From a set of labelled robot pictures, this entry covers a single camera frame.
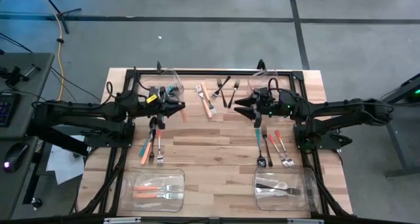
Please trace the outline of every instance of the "utensil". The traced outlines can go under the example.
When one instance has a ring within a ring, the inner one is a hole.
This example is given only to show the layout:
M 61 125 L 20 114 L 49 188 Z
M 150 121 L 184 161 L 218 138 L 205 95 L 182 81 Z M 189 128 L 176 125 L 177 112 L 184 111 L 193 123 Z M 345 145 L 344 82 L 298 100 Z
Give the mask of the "utensil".
M 204 99 L 204 92 L 203 92 L 203 89 L 201 89 L 201 85 L 197 85 L 196 86 L 196 89 L 197 89 L 197 93 L 198 93 L 198 96 L 201 98 L 201 101 L 203 102 L 203 106 L 204 106 L 204 109 L 205 109 L 205 113 L 207 114 L 207 117 L 208 118 L 212 118 L 213 117 L 213 115 L 211 114 L 211 112 L 210 112 L 210 108 L 209 108 L 209 106 L 207 105 L 207 103 L 205 102 L 205 99 Z
M 223 86 L 230 80 L 230 76 L 226 77 L 226 79 L 224 80 L 223 84 L 221 86 L 217 85 L 217 87 L 219 87 L 219 89 L 217 89 L 213 95 L 211 95 L 212 98 L 217 98 L 217 96 L 219 95 L 219 92 L 222 90 Z
M 133 198 L 165 198 L 165 199 L 179 199 L 182 198 L 183 193 L 163 193 L 163 194 L 133 194 Z
M 219 89 L 221 89 L 223 87 L 223 84 L 222 84 L 222 80 L 221 79 L 217 79 L 217 87 L 219 87 Z M 228 104 L 226 103 L 226 100 L 224 99 L 223 90 L 220 90 L 220 93 L 222 94 L 223 106 L 225 108 L 227 108 L 228 107 Z
M 284 147 L 284 144 L 283 144 L 282 136 L 280 135 L 280 131 L 276 130 L 275 134 L 277 135 L 277 139 L 280 141 L 280 144 L 282 144 L 284 154 L 286 155 L 286 161 L 289 162 L 291 167 L 293 167 L 295 165 L 295 163 L 293 162 L 293 160 L 287 154 L 286 147 Z
M 170 97 L 175 96 L 179 102 L 181 101 L 181 99 L 179 97 L 181 92 L 180 92 L 180 89 L 177 86 L 170 85 L 170 86 L 168 86 L 167 91 L 168 91 L 168 94 L 169 94 Z M 188 117 L 186 116 L 184 109 L 182 109 L 180 111 L 180 113 L 181 113 L 181 116 L 182 116 L 182 122 L 188 122 Z
M 229 102 L 228 108 L 230 108 L 231 105 L 232 105 L 232 100 L 234 99 L 235 92 L 239 88 L 239 82 L 240 81 L 238 79 L 235 81 L 235 84 L 234 84 L 234 93 L 232 93 L 232 97 L 230 98 L 230 102 Z
M 210 97 L 209 97 L 209 94 L 207 93 L 207 88 L 205 87 L 205 84 L 204 83 L 201 83 L 201 88 L 203 89 L 205 98 L 209 102 L 209 109 L 210 109 L 211 114 L 212 115 L 215 115 L 216 114 L 216 109 L 215 109 L 215 107 L 210 102 Z
M 134 187 L 134 191 L 151 191 L 151 190 L 164 190 L 164 191 L 178 192 L 179 185 L 165 185 L 164 187 L 149 187 L 149 186 Z
M 163 156 L 162 153 L 160 151 L 160 136 L 161 136 L 161 130 L 158 129 L 157 132 L 157 144 L 159 145 L 159 155 L 157 156 L 157 166 L 162 166 L 163 165 Z
M 265 148 L 267 149 L 267 156 L 268 156 L 268 166 L 273 167 L 273 161 L 271 160 L 270 151 L 268 150 L 268 144 L 267 144 L 267 126 L 262 126 L 262 138 L 265 142 Z
M 153 145 L 155 143 L 155 137 L 156 137 L 156 126 L 152 132 L 152 144 L 150 145 L 151 148 L 150 148 L 150 155 L 149 155 L 149 164 L 153 164 L 153 160 L 155 159 L 155 154 L 153 152 Z
M 142 150 L 140 150 L 140 153 L 139 153 L 140 156 L 144 156 L 144 152 L 146 152 L 147 144 L 150 142 L 150 139 L 152 139 L 153 128 L 156 129 L 156 124 L 157 123 L 158 123 L 158 119 L 155 116 L 152 117 L 152 119 L 150 119 L 150 121 L 149 121 L 150 132 L 149 132 L 149 135 L 146 138 L 146 141 L 143 144 Z
M 289 167 L 290 167 L 289 162 L 288 162 L 288 161 L 286 161 L 286 158 L 285 158 L 285 157 L 283 157 L 282 153 L 280 153 L 280 150 L 278 150 L 278 147 L 277 147 L 277 145 L 275 144 L 273 137 L 272 137 L 271 135 L 268 135 L 268 139 L 270 139 L 270 142 L 274 145 L 274 148 L 276 148 L 276 150 L 277 150 L 277 152 L 278 152 L 278 156 L 280 157 L 280 160 L 282 161 L 282 164 L 283 164 L 285 167 L 289 168 Z
M 258 149 L 260 150 L 260 156 L 257 158 L 257 164 L 260 168 L 265 168 L 267 166 L 267 161 L 265 158 L 261 155 L 261 145 L 260 145 L 260 128 L 255 129 L 255 134 L 257 136 L 257 143 L 258 143 Z
M 263 185 L 263 184 L 259 184 L 259 183 L 255 184 L 255 188 L 282 190 L 282 191 L 287 192 L 288 194 L 302 195 L 302 191 L 300 189 L 296 189 L 296 188 L 281 189 L 281 188 L 269 187 L 268 185 Z

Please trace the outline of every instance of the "keyboard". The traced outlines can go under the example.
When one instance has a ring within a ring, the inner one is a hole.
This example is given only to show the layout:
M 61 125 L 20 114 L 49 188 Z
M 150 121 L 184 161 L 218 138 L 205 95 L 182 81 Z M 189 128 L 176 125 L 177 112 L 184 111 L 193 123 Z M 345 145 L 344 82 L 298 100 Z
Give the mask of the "keyboard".
M 8 127 L 18 106 L 20 95 L 17 93 L 0 94 L 0 127 Z

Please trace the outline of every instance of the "white paper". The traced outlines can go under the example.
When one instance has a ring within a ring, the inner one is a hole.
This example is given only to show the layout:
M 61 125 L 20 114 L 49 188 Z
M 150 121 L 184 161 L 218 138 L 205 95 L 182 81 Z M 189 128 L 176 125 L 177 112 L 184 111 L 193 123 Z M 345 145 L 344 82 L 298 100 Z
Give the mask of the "white paper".
M 72 137 L 78 141 L 83 141 L 85 138 L 81 135 L 74 135 Z M 83 174 L 84 170 L 85 164 L 82 156 L 75 158 L 72 152 L 64 150 L 59 146 L 52 146 L 47 163 L 47 171 L 55 171 L 57 184 L 61 184 Z

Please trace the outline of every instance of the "black floor stripe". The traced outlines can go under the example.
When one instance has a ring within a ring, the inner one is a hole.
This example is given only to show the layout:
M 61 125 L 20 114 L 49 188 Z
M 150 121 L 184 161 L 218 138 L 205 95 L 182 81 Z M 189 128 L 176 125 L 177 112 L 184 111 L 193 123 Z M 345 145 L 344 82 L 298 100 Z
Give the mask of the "black floor stripe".
M 297 11 L 296 0 L 290 0 L 290 5 L 295 23 L 297 47 L 299 48 L 299 54 L 301 56 L 302 69 L 309 70 L 308 55 L 306 54 L 305 42 L 303 41 L 302 26 L 299 18 L 299 12 Z
M 420 24 L 412 19 L 339 19 L 339 18 L 301 18 L 303 24 Z
M 46 14 L 0 14 L 0 20 L 55 20 Z M 293 23 L 293 18 L 265 17 L 144 17 L 144 16 L 78 16 L 69 15 L 68 21 L 98 22 L 255 22 L 255 23 Z

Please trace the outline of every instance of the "desk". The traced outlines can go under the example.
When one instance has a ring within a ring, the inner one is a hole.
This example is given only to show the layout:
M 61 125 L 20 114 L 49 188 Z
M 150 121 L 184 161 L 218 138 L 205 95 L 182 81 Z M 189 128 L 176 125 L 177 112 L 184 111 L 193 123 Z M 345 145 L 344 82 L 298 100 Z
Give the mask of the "desk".
M 123 88 L 124 68 L 111 68 L 107 81 L 114 85 L 114 94 Z M 306 91 L 309 101 L 319 103 L 326 100 L 320 71 L 304 71 Z M 142 76 L 142 81 L 155 76 Z M 183 123 L 180 113 L 165 119 L 166 130 L 162 133 L 162 146 L 165 164 L 163 169 L 179 168 L 185 172 L 184 205 L 177 213 L 169 212 L 125 212 L 118 210 L 118 216 L 177 216 L 177 217 L 310 217 L 304 211 L 262 211 L 255 205 L 253 198 L 253 178 L 259 155 L 256 145 L 253 122 L 223 107 L 219 96 L 213 105 L 217 114 L 211 120 L 205 116 L 201 100 L 196 93 L 196 85 L 205 82 L 209 93 L 217 89 L 216 79 L 226 76 L 180 76 L 184 85 L 183 100 L 188 123 Z M 232 76 L 224 86 L 224 96 L 228 101 L 232 95 L 235 79 L 241 79 L 241 85 L 235 99 L 248 96 L 248 76 Z M 289 81 L 278 78 L 288 88 Z M 144 82 L 145 86 L 156 85 L 156 80 Z M 102 100 L 108 97 L 106 90 Z M 302 167 L 300 152 L 297 150 L 293 135 L 294 121 L 288 118 L 262 119 L 269 134 L 275 129 L 282 132 L 283 141 L 289 155 L 298 167 Z M 141 168 L 138 152 L 149 132 L 149 119 L 137 118 L 133 147 L 129 149 L 125 169 Z M 270 153 L 276 154 L 269 146 Z M 80 185 L 78 206 L 84 208 L 102 185 L 110 149 L 99 148 L 87 160 L 85 173 Z M 345 176 L 338 156 L 332 151 L 320 150 L 319 157 L 326 187 L 342 207 L 351 213 Z M 274 166 L 283 168 L 280 159 L 272 156 Z M 143 168 L 158 169 L 156 164 Z M 108 208 L 113 196 L 113 188 L 108 195 Z

